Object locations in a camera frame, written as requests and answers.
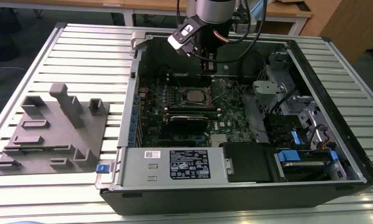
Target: motherboard chip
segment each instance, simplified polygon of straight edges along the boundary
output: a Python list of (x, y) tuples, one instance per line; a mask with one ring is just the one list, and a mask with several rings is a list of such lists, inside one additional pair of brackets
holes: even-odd
[(203, 102), (205, 100), (203, 92), (201, 90), (189, 90), (186, 92), (186, 99), (190, 102), (198, 102), (198, 103)]

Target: motherboard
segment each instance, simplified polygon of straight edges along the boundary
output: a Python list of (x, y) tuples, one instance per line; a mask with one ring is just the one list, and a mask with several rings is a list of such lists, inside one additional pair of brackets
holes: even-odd
[(185, 84), (171, 71), (166, 79), (141, 79), (143, 147), (217, 147), (251, 140), (242, 108), (246, 86), (227, 78), (206, 82), (205, 87)]

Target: barcode sticker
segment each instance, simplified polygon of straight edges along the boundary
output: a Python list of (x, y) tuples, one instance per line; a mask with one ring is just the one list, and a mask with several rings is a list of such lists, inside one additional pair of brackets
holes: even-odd
[(145, 151), (145, 159), (159, 159), (159, 151)]

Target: copper pipe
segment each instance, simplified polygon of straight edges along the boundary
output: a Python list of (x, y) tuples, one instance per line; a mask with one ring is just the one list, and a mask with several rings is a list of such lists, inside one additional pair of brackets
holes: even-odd
[(219, 41), (222, 41), (223, 43), (229, 43), (229, 40), (225, 37), (221, 36), (221, 34), (218, 33), (217, 30), (213, 31), (213, 34)]

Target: wooden desk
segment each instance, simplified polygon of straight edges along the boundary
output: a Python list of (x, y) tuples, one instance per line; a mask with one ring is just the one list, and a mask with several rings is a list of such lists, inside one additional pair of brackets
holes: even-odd
[(0, 0), (1, 2), (47, 4), (59, 6), (121, 7), (123, 0)]
[[(185, 14), (186, 2), (186, 0), (179, 1), (181, 14)], [(127, 11), (126, 14), (175, 15), (175, 10), (175, 0), (123, 0), (123, 12)], [(267, 5), (266, 21), (291, 23), (290, 27), (286, 28), (289, 33), (285, 34), (298, 35), (310, 17), (311, 12), (301, 11), (294, 3), (273, 2)]]
[(123, 0), (0, 0), (0, 7), (122, 13)]
[[(65, 11), (122, 13), (125, 25), (134, 26), (134, 14), (175, 15), (175, 0), (0, 0), (0, 7)], [(179, 2), (179, 13), (185, 15), (186, 0)], [(289, 35), (298, 35), (310, 12), (299, 11), (294, 3), (273, 2), (267, 5), (266, 21), (287, 22), (293, 25)]]

